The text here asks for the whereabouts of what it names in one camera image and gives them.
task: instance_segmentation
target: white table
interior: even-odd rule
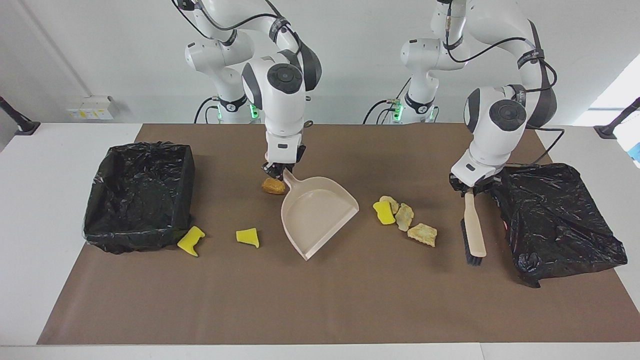
[[[84,240],[81,220],[108,147],[133,142],[139,124],[43,124],[0,153],[0,359],[637,359],[640,343],[418,344],[310,346],[76,346],[35,343]],[[540,133],[545,145],[555,133]],[[640,169],[615,141],[567,127],[551,152],[574,166],[616,236],[629,265],[617,268],[640,304]]]

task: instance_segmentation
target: yellow sponge piece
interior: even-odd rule
[[[178,247],[189,254],[198,257],[198,253],[193,247],[200,241],[201,238],[205,237],[205,234],[200,230],[197,226],[194,226],[189,230],[187,235],[185,235],[180,241],[178,241]]]
[[[396,222],[396,218],[391,212],[391,203],[389,201],[378,201],[373,204],[373,208],[378,213],[378,220],[382,225],[391,225]]]
[[[260,241],[258,240],[258,230],[256,228],[236,231],[236,240],[239,243],[253,245],[256,249],[260,247]]]

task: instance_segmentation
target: black plastic bag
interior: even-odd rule
[[[490,193],[507,227],[520,278],[539,280],[599,272],[627,263],[625,248],[566,164],[505,168]]]
[[[194,172],[188,145],[110,148],[93,179],[84,238],[114,254],[176,244],[189,229]]]

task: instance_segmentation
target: dustpan handle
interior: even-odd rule
[[[295,184],[300,183],[300,180],[296,179],[289,169],[285,168],[282,172],[282,180],[289,188],[292,188]]]

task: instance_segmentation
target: blue object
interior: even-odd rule
[[[629,154],[633,160],[640,161],[640,143],[627,151],[627,154]]]

